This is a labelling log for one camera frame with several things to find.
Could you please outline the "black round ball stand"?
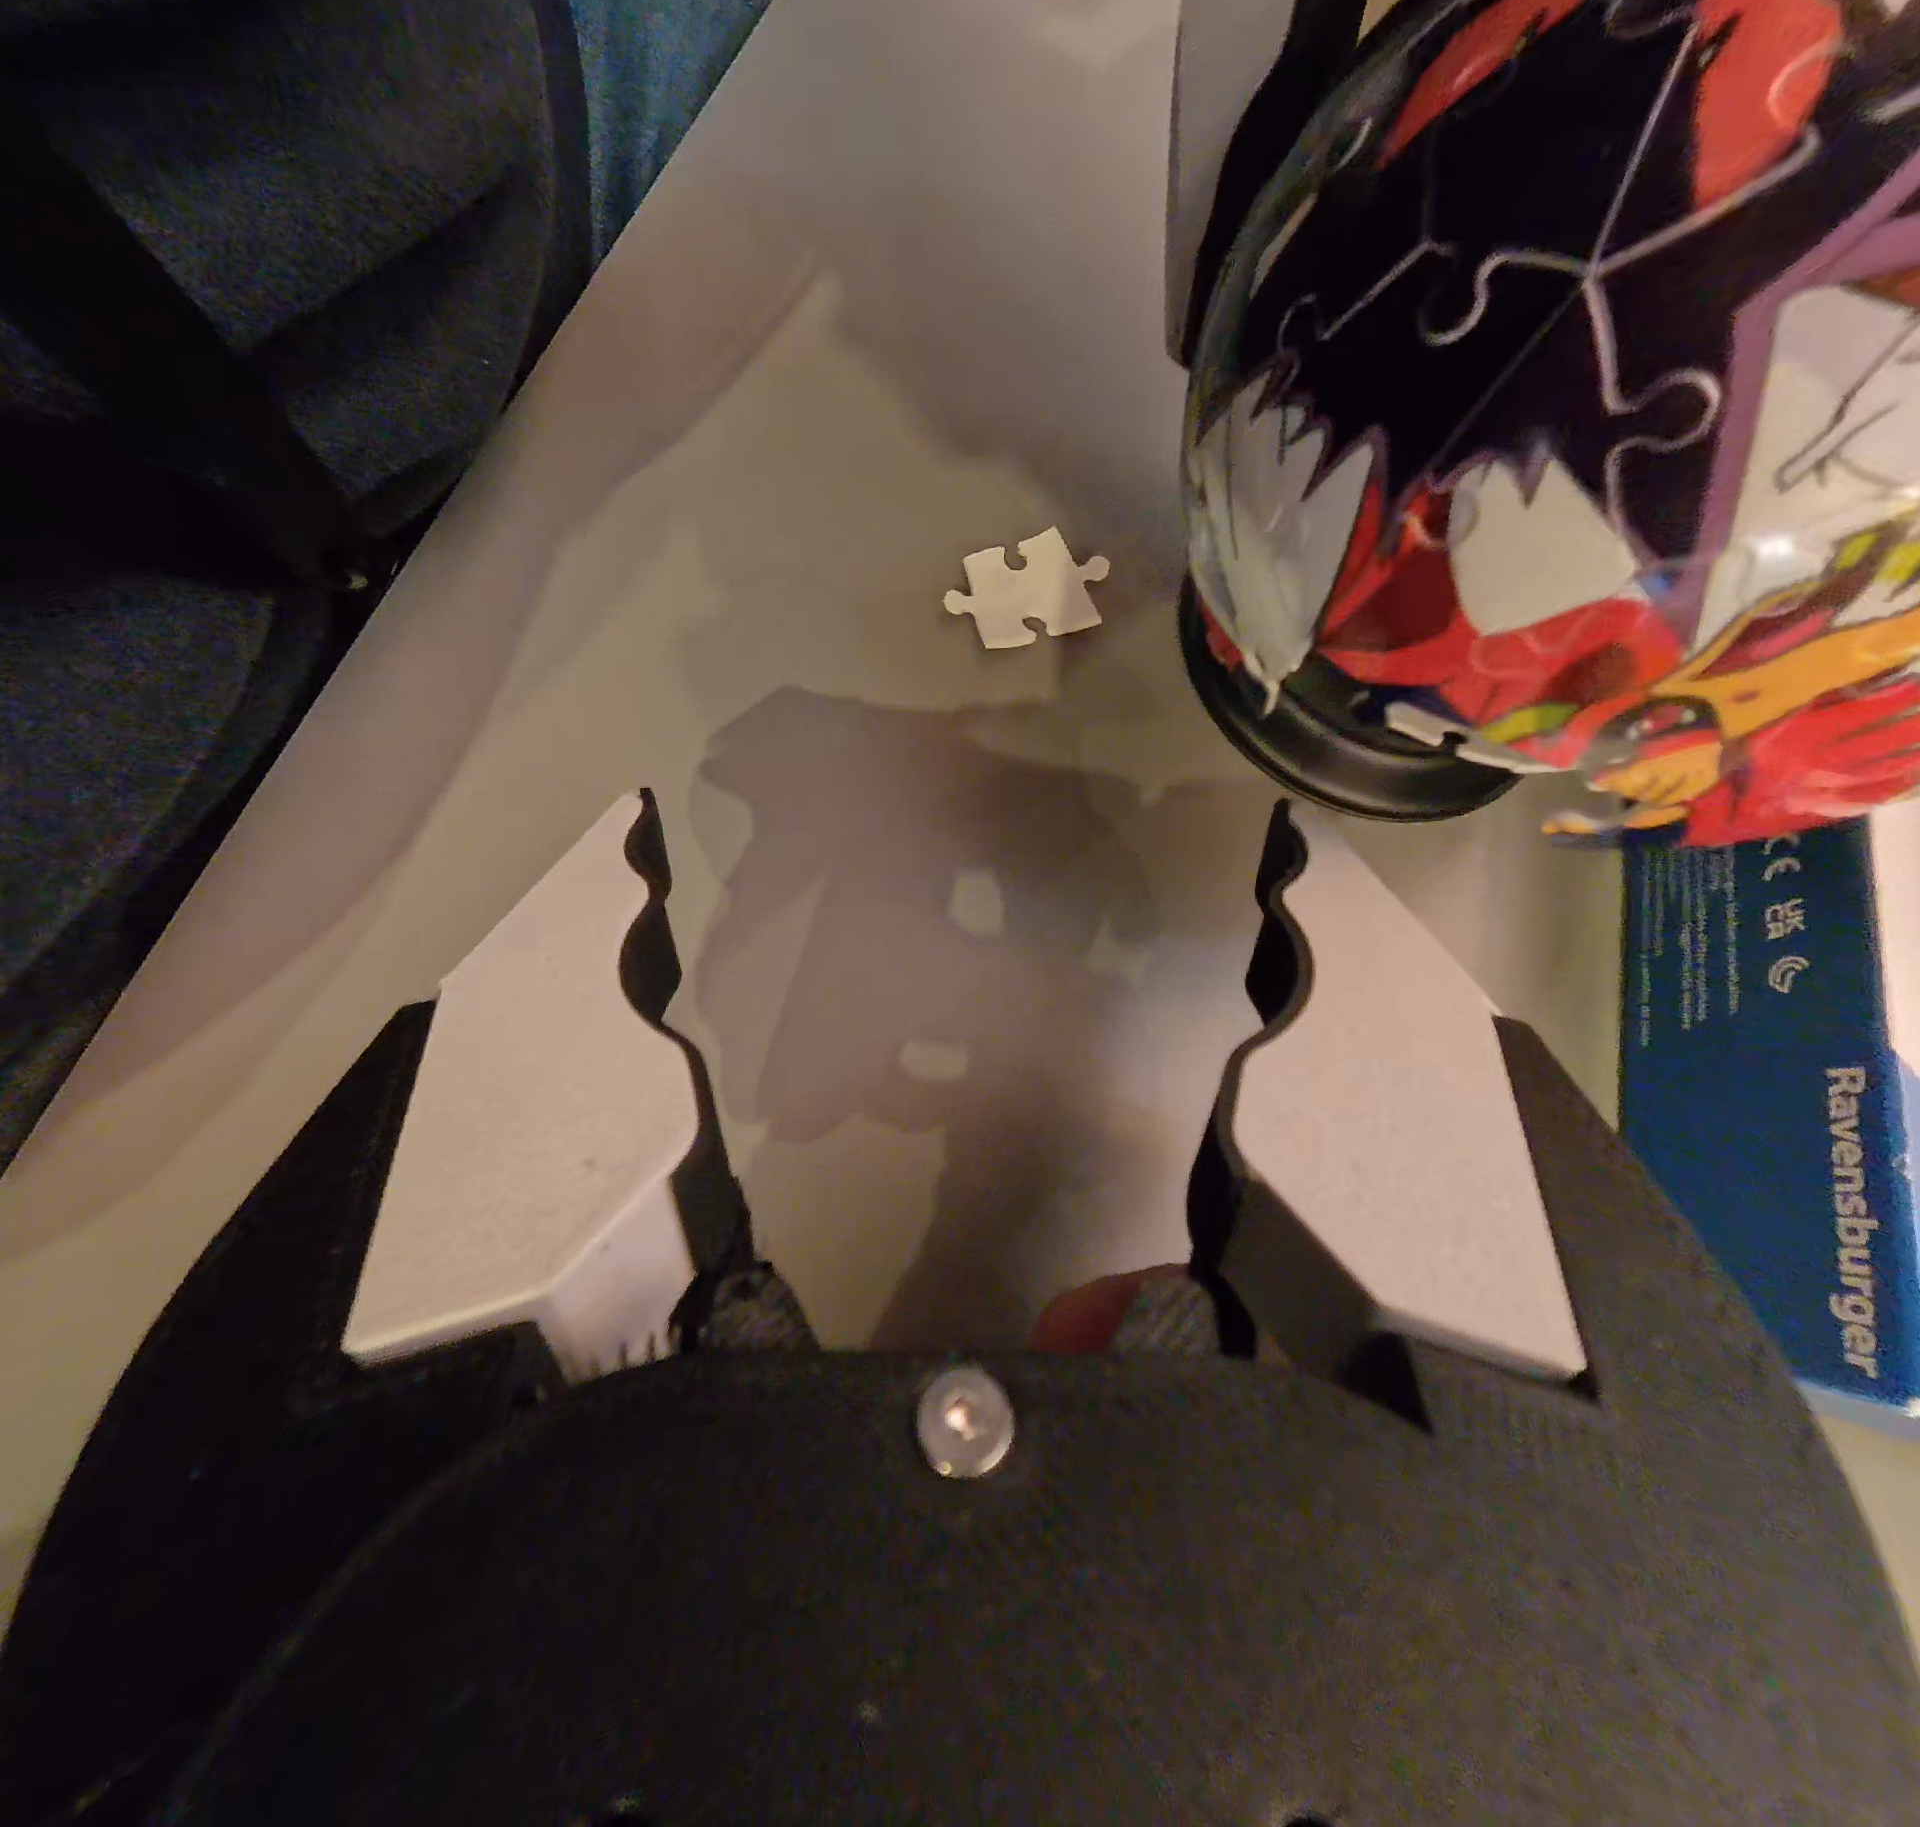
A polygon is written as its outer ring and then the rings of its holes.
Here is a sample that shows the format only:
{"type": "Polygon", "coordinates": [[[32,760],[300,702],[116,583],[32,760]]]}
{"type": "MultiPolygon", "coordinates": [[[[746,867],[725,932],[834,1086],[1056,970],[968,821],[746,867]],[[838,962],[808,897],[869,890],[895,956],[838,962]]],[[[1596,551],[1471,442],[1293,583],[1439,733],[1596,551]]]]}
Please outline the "black round ball stand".
{"type": "Polygon", "coordinates": [[[1218,734],[1285,795],[1372,823],[1439,823],[1496,806],[1518,774],[1464,757],[1359,716],[1366,690],[1322,658],[1285,677],[1272,702],[1218,638],[1195,581],[1178,590],[1178,646],[1188,686],[1218,734]]]}

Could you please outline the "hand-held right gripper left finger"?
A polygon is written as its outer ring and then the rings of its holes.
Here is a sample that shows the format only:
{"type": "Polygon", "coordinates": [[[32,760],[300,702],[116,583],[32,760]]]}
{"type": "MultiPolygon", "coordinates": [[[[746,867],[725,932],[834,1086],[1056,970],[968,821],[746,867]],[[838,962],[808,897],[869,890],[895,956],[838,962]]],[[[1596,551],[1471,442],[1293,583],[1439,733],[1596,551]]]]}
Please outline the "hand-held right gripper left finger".
{"type": "Polygon", "coordinates": [[[376,1366],[529,1325],[555,1366],[683,1352],[755,1251],[648,793],[616,797],[438,983],[344,1321],[376,1366]]]}

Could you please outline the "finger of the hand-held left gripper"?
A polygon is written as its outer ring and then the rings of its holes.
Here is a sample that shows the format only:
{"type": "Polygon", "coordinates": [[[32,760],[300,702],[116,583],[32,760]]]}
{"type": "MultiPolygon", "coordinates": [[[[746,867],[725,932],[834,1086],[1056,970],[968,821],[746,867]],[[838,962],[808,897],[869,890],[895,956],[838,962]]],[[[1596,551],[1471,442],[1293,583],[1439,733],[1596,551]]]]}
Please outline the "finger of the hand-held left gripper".
{"type": "Polygon", "coordinates": [[[1371,0],[1179,0],[1167,161],[1167,351],[1193,362],[1225,255],[1371,0]]]}

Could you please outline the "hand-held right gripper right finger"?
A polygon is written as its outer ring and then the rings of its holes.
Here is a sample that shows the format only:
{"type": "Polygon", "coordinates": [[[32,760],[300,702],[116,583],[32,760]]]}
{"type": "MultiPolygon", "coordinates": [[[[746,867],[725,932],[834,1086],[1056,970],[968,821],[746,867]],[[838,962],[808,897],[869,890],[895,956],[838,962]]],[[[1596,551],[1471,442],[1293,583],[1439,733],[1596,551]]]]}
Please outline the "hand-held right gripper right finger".
{"type": "Polygon", "coordinates": [[[1272,806],[1255,909],[1255,1031],[1188,1177],[1200,1278],[1317,1378],[1355,1378],[1385,1340],[1583,1378],[1485,992],[1313,806],[1272,806]]]}

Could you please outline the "person's blue jeans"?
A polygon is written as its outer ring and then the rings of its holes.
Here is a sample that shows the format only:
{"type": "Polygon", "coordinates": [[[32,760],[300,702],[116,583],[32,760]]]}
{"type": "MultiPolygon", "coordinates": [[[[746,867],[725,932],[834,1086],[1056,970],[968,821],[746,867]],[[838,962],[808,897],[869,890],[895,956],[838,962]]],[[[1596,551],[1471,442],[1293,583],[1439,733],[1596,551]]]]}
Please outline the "person's blue jeans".
{"type": "Polygon", "coordinates": [[[534,0],[560,219],[591,275],[771,0],[534,0]]]}

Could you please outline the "white puzzle piece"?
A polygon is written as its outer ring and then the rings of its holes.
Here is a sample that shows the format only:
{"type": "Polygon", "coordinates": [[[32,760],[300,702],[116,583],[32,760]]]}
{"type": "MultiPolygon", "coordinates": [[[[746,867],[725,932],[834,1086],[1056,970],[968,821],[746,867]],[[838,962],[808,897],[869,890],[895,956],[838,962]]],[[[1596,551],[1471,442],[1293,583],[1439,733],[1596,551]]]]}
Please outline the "white puzzle piece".
{"type": "Polygon", "coordinates": [[[1042,638],[1069,638],[1101,624],[1093,586],[1107,583],[1101,554],[1077,562],[1059,529],[1015,551],[965,559],[965,583],[944,594],[948,617],[974,622],[989,653],[1010,653],[1042,638]]]}

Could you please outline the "colourful puzzle ball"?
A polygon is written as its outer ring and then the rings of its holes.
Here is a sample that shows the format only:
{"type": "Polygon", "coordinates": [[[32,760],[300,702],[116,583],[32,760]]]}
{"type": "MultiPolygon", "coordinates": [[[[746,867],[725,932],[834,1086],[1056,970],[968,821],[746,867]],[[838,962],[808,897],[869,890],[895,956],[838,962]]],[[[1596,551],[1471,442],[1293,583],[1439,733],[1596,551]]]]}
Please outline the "colourful puzzle ball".
{"type": "Polygon", "coordinates": [[[1729,848],[1915,795],[1915,0],[1371,0],[1188,369],[1276,698],[1729,848]]]}

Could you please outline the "blue puzzle box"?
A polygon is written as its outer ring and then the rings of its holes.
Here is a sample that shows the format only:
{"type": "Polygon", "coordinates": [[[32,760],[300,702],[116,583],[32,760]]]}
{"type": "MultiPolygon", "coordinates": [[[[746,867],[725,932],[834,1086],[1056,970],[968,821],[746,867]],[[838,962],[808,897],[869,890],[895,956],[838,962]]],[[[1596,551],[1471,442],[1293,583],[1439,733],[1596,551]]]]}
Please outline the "blue puzzle box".
{"type": "Polygon", "coordinates": [[[1621,856],[1619,1130],[1811,1397],[1915,1437],[1915,801],[1621,856]]]}

